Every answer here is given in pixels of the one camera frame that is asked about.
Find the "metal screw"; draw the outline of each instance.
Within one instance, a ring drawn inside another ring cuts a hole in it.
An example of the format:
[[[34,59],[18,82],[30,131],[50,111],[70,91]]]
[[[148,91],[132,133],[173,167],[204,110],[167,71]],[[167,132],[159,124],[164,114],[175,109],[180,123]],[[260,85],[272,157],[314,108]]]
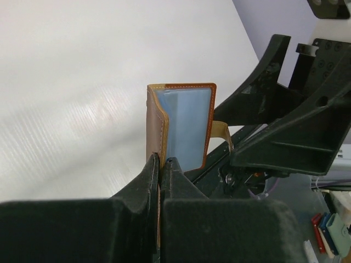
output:
[[[325,49],[331,49],[332,45],[331,41],[327,41],[327,43],[325,43]]]
[[[231,174],[227,174],[225,177],[225,182],[229,184],[233,180],[233,176]]]
[[[326,79],[328,76],[329,76],[329,72],[326,71],[323,73],[323,79]]]
[[[334,67],[334,63],[333,62],[329,62],[327,65],[327,70],[332,70]]]
[[[341,43],[336,43],[335,47],[334,47],[334,50],[335,51],[340,51],[342,48],[342,44]]]
[[[324,64],[325,64],[324,60],[320,60],[320,61],[318,62],[318,66],[319,66],[319,67],[324,67]]]

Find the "leather wallet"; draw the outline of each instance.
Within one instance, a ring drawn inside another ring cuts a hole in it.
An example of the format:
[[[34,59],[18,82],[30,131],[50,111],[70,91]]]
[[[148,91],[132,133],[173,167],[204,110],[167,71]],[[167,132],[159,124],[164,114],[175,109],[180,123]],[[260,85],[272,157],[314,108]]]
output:
[[[317,244],[318,244],[318,248],[319,248],[319,253],[324,254],[324,253],[326,253],[325,247],[324,247],[324,244],[323,244],[322,237],[321,237],[321,235],[320,235],[320,233],[318,231],[318,226],[319,226],[319,223],[320,223],[321,220],[322,220],[322,214],[321,213],[316,214],[311,219],[313,230],[314,230],[314,234],[316,236],[316,240],[317,240]]]
[[[336,249],[335,244],[333,242],[333,239],[331,238],[329,231],[327,229],[327,222],[329,221],[330,217],[331,217],[331,214],[326,214],[325,216],[323,216],[319,227],[322,230],[322,233],[323,233],[325,240],[327,240],[327,243],[330,247],[330,250],[333,252],[334,255],[337,256],[337,255],[339,255],[339,252]]]
[[[228,141],[228,125],[213,121],[214,83],[151,84],[146,102],[146,157],[154,152],[160,168],[176,157],[182,171],[202,168],[210,137]]]
[[[345,224],[341,220],[339,214],[333,214],[329,218],[326,226],[335,244],[335,247],[339,252],[339,255],[342,258],[345,258],[348,255],[351,248],[351,238],[349,235],[349,231],[347,230]]]

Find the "white backdrop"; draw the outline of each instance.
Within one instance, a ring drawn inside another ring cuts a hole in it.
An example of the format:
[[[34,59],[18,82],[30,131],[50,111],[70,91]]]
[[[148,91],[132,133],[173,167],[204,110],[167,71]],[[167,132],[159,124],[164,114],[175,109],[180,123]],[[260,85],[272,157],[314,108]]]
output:
[[[0,201],[111,196],[145,164],[147,84],[218,105],[257,64],[231,0],[0,0],[0,36]]]

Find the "tan leather strap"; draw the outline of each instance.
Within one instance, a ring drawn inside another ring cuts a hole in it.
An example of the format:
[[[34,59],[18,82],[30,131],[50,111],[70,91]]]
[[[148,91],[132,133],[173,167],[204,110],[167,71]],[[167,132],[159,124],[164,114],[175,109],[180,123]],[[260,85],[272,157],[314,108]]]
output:
[[[225,122],[212,122],[211,138],[222,138],[227,141],[230,152],[234,149],[229,133],[228,124],[226,124]]]

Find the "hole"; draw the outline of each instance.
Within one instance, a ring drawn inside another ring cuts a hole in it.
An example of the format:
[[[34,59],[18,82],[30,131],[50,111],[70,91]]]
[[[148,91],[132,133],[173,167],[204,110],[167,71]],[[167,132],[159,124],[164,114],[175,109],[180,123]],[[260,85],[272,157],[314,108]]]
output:
[[[334,47],[334,50],[335,50],[335,51],[340,51],[341,48],[342,48],[342,44],[341,44],[341,43],[337,43],[337,44],[335,45],[335,47]]]
[[[322,4],[322,0],[312,0],[312,2],[313,2],[315,5],[321,5],[321,4]]]
[[[322,75],[322,79],[325,80],[329,76],[329,74],[330,73],[328,71],[324,72]]]
[[[325,49],[331,49],[333,43],[331,43],[331,41],[327,41],[327,43],[325,43]]]
[[[334,63],[333,62],[329,62],[327,65],[327,70],[332,70],[334,67]]]
[[[324,60],[320,60],[320,61],[318,62],[318,66],[319,66],[319,67],[324,67],[324,64],[325,64]]]
[[[319,100],[316,102],[317,107],[324,107],[328,104],[328,97],[322,96],[319,98]]]

